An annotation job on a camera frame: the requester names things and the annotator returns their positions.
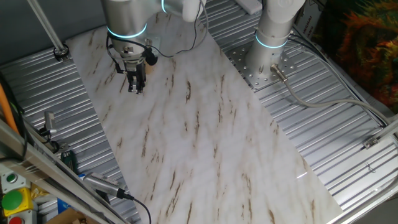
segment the red button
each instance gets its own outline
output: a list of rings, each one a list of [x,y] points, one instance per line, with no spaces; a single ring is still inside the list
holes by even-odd
[[[23,220],[19,217],[14,217],[10,220],[9,224],[23,224]]]

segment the orange cable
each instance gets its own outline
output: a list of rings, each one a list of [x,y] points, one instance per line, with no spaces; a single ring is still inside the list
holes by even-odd
[[[17,125],[15,124],[14,116],[12,115],[10,104],[8,103],[7,96],[4,92],[4,89],[0,85],[0,105],[4,112],[4,117],[6,118],[7,124],[19,134],[17,129]]]

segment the metal rail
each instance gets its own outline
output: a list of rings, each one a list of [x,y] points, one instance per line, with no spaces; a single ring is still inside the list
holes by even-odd
[[[35,138],[34,140],[35,146],[27,146],[24,162],[6,161],[4,165],[99,223],[109,223],[107,219],[117,224],[126,223],[120,214],[68,170],[49,149]],[[22,137],[0,120],[1,157],[22,155],[23,142]]]
[[[27,0],[27,2],[31,6],[32,10],[35,12],[37,18],[42,24],[45,32],[49,36],[56,50],[58,50],[58,52],[66,51],[65,46],[62,44],[57,33],[55,33],[53,27],[50,24],[50,21],[47,19],[47,16],[45,16],[43,9],[40,7],[40,4],[37,2],[37,0]]]

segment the colorful fabric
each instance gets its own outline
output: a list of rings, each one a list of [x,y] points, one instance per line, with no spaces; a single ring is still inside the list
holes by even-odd
[[[398,0],[329,0],[313,40],[398,113]]]

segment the connector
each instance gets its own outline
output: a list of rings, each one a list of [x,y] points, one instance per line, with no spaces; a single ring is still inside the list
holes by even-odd
[[[282,83],[287,82],[286,76],[285,76],[284,73],[279,69],[279,67],[278,67],[277,64],[271,65],[271,71],[272,71],[273,73],[276,73],[276,75],[278,76],[279,80],[280,80]]]

